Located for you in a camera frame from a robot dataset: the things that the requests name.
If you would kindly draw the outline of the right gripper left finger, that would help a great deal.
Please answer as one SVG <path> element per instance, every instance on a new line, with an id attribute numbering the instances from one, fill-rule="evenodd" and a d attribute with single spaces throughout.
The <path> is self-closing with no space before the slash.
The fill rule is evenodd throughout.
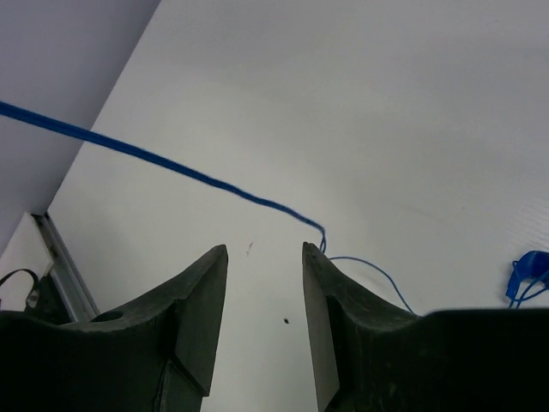
<path id="1" fill-rule="evenodd" d="M 226 296 L 217 245 L 172 279 L 88 322 L 1 314 L 4 411 L 197 411 Z"/>

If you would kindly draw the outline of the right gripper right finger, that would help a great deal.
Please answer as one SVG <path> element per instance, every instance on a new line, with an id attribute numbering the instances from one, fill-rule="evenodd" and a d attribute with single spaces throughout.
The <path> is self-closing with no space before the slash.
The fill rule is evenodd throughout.
<path id="1" fill-rule="evenodd" d="M 414 315 L 302 249 L 305 312 L 321 411 L 545 411 L 548 312 Z"/>

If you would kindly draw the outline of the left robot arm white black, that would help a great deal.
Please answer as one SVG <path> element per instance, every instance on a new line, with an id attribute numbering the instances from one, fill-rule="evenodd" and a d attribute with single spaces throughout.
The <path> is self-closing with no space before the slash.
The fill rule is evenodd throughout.
<path id="1" fill-rule="evenodd" d="M 69 313 L 50 275 L 39 278 L 30 269 L 12 270 L 1 278 L 1 286 L 18 273 L 26 273 L 32 279 L 32 287 L 25 299 L 24 313 L 57 325 L 70 321 Z"/>

